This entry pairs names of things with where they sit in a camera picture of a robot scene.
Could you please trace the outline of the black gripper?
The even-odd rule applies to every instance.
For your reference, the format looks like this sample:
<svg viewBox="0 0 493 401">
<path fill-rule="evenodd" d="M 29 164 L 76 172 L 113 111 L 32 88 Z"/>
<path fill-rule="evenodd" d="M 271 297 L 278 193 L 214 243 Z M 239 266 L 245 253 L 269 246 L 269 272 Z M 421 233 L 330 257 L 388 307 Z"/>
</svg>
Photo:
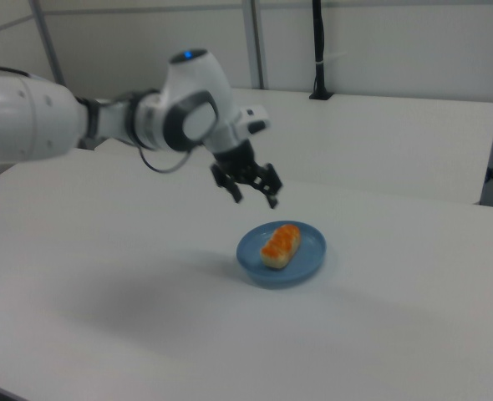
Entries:
<svg viewBox="0 0 493 401">
<path fill-rule="evenodd" d="M 225 189 L 237 204 L 243 197 L 236 183 L 251 185 L 266 197 L 271 209 L 277 207 L 277 195 L 282 188 L 280 177 L 272 164 L 260 166 L 256 163 L 249 140 L 232 150 L 215 153 L 214 158 L 211 173 L 216 185 Z"/>
</svg>

